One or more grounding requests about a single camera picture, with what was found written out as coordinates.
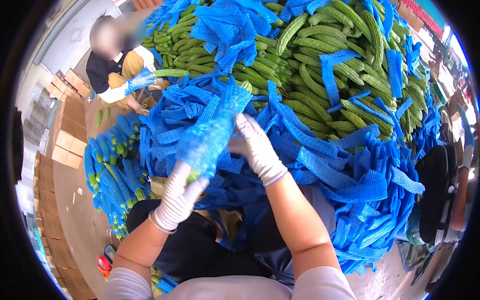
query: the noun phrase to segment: concrete floor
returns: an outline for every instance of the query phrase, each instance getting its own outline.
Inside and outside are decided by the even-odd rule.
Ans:
[[[84,78],[87,78],[85,66],[88,55],[89,53],[86,53],[75,68]],[[95,128],[97,111],[103,108],[101,103],[85,102],[84,107],[87,134],[93,137],[113,125],[117,114],[129,112],[113,107],[110,119],[103,120],[100,127]],[[118,241],[115,236],[110,237],[107,234],[109,224],[106,216],[97,212],[92,206],[92,194],[85,185],[83,163],[79,169],[55,163],[54,177],[57,206],[67,242],[80,272],[96,296],[102,299],[105,281],[97,269],[96,258],[103,254],[105,246],[108,244],[117,246]],[[79,188],[83,190],[81,195],[78,193]],[[422,299],[425,285],[433,276],[436,262],[441,260],[440,256],[438,255],[436,260],[432,261],[423,279],[414,287],[409,286],[413,272],[407,273],[403,270],[396,245],[376,263],[375,273],[369,269],[361,277],[355,273],[347,275],[347,279],[358,300]]]

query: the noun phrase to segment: stack of cardboard boxes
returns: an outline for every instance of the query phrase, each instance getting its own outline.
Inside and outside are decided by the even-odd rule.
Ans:
[[[397,4],[396,10],[400,17],[404,18],[415,31],[420,31],[423,26],[423,21],[410,7],[400,0],[390,0],[390,2]]]
[[[82,76],[70,69],[67,75],[63,75],[62,71],[58,71],[47,87],[50,94],[64,102],[65,97],[72,97],[79,100],[87,99],[90,95],[90,87]]]
[[[34,172],[35,215],[48,265],[64,293],[69,293],[74,300],[95,299],[63,234],[53,185],[52,159],[37,151]]]
[[[66,75],[58,71],[50,85],[51,93],[63,102],[54,128],[52,158],[78,168],[87,145],[84,99],[90,94],[90,87],[72,69]]]
[[[132,0],[132,2],[138,11],[163,4],[162,0]]]

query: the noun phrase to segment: black pants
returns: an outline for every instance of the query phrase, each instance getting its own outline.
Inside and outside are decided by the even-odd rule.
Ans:
[[[153,199],[136,203],[127,217],[128,231],[132,232],[143,223],[148,213],[159,205],[160,200]],[[291,255],[276,228],[271,210],[260,224],[261,229],[247,242],[245,252],[231,252],[215,242],[215,225],[193,212],[179,224],[177,232],[167,238],[154,266],[178,283],[192,278],[229,275],[270,278],[278,273],[276,271],[286,271],[283,283],[293,285]],[[262,255],[262,252],[269,252],[269,255]]]

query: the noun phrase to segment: white sleeve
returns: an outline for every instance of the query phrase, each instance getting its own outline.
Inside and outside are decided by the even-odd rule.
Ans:
[[[147,48],[144,46],[140,45],[137,48],[133,49],[138,55],[140,55],[141,58],[144,59],[144,66],[149,63],[153,63],[153,53],[148,51]]]
[[[105,285],[103,299],[154,300],[152,287],[143,277],[126,268],[114,268]]]
[[[356,300],[342,271],[330,266],[315,267],[295,282],[292,300]]]
[[[105,92],[98,94],[98,96],[107,103],[117,102],[125,98],[126,96],[125,91],[127,90],[127,88],[128,88],[128,83],[125,82],[120,87],[116,87],[116,88],[108,87],[108,89]]]

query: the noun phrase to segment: black shirt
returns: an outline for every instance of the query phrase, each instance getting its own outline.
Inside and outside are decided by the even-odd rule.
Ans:
[[[123,66],[123,60],[128,52],[132,51],[134,48],[138,47],[132,38],[125,38],[125,47],[121,51],[123,53],[119,62],[114,60],[104,60],[95,53],[90,52],[90,57],[87,61],[87,76],[90,80],[90,84],[97,94],[101,94],[108,90],[108,75],[110,73],[121,74],[121,69]]]

